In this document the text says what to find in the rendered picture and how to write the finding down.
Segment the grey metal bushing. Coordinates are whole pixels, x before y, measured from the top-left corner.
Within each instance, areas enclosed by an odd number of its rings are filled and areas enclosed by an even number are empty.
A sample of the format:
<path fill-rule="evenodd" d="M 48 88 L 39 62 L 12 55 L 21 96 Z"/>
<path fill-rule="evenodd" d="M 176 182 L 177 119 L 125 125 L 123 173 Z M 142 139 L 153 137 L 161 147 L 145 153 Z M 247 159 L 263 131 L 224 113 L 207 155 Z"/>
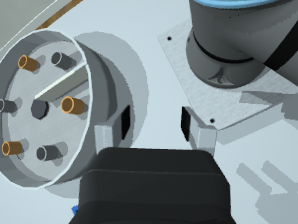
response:
<path fill-rule="evenodd" d="M 0 99 L 0 112 L 13 113 L 15 108 L 16 104 L 14 101 Z"/>
<path fill-rule="evenodd" d="M 35 153 L 37 160 L 40 162 L 55 160 L 58 157 L 58 149 L 55 145 L 39 146 Z"/>
<path fill-rule="evenodd" d="M 72 59 L 60 51 L 55 51 L 52 54 L 50 58 L 50 62 L 52 65 L 58 68 L 61 68 L 63 70 L 68 70 L 72 65 Z"/>

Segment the blue crate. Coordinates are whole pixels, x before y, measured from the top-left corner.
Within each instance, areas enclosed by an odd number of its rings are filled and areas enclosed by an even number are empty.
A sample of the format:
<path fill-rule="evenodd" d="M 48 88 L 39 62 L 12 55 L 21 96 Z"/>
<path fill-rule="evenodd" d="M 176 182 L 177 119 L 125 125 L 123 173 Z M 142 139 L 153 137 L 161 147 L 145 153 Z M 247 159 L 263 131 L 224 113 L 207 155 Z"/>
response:
<path fill-rule="evenodd" d="M 71 209 L 72 209 L 72 211 L 73 211 L 73 214 L 75 215 L 75 214 L 76 214 L 76 212 L 78 211 L 78 205 L 77 205 L 77 206 L 74 206 L 74 207 L 72 207 Z"/>

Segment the bronze bushing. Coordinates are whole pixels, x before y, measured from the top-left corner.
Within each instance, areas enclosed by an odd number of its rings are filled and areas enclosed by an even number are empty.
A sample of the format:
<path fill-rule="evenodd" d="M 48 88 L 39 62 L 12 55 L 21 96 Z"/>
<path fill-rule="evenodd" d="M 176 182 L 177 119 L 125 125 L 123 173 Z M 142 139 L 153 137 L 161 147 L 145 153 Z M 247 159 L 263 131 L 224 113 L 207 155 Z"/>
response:
<path fill-rule="evenodd" d="M 84 111 L 84 102 L 73 97 L 65 97 L 61 102 L 61 110 L 64 113 L 79 115 Z"/>
<path fill-rule="evenodd" d="M 32 59 L 26 55 L 23 55 L 18 62 L 18 66 L 22 69 L 34 72 L 37 69 L 38 62 L 35 59 Z"/>
<path fill-rule="evenodd" d="M 22 145 L 19 141 L 4 142 L 2 145 L 2 151 L 4 155 L 20 154 L 22 151 Z"/>

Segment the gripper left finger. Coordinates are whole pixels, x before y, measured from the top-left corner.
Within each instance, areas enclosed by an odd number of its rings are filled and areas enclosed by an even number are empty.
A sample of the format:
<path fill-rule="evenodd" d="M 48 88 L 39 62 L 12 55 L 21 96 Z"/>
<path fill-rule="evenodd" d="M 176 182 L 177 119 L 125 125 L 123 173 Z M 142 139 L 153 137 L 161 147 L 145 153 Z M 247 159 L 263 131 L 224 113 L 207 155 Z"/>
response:
<path fill-rule="evenodd" d="M 107 122 L 95 125 L 97 154 L 107 147 L 118 147 L 130 128 L 130 105 L 122 105 Z"/>

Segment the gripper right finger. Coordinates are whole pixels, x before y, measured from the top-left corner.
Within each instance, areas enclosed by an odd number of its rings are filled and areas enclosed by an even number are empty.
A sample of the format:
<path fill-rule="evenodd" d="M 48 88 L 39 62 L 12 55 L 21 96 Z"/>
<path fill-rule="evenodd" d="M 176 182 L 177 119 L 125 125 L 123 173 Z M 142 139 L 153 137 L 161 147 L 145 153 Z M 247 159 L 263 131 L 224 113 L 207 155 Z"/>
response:
<path fill-rule="evenodd" d="M 218 130 L 206 125 L 190 106 L 182 106 L 181 130 L 193 150 L 207 151 L 214 158 Z"/>

